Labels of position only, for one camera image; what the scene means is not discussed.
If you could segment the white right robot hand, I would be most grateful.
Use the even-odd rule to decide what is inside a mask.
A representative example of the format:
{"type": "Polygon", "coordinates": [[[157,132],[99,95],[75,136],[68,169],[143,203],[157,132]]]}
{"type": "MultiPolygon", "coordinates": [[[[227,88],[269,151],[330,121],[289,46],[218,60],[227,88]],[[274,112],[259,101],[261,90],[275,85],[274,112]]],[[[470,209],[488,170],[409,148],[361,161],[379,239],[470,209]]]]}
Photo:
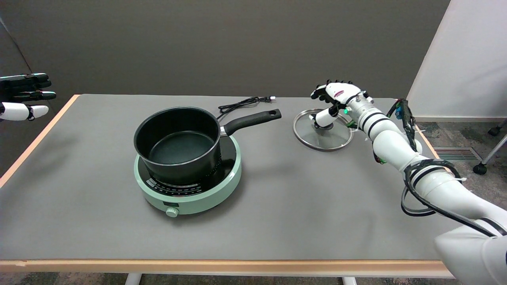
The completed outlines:
{"type": "Polygon", "coordinates": [[[309,116],[316,128],[328,128],[339,115],[339,110],[351,111],[352,108],[348,105],[353,100],[360,102],[365,99],[368,103],[374,103],[373,98],[365,90],[358,88],[350,81],[337,80],[332,82],[328,80],[326,84],[317,86],[310,94],[310,97],[332,104],[330,108],[309,116]]]}

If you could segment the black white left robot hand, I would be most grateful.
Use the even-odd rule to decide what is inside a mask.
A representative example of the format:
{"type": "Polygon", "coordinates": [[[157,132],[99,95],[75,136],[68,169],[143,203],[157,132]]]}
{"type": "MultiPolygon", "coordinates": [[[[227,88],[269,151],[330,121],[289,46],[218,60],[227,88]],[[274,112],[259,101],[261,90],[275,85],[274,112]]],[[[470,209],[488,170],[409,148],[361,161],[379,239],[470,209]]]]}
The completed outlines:
{"type": "Polygon", "coordinates": [[[49,112],[47,105],[30,105],[27,102],[49,101],[56,93],[44,91],[52,85],[46,73],[20,74],[0,78],[1,121],[33,121],[49,112]]]}

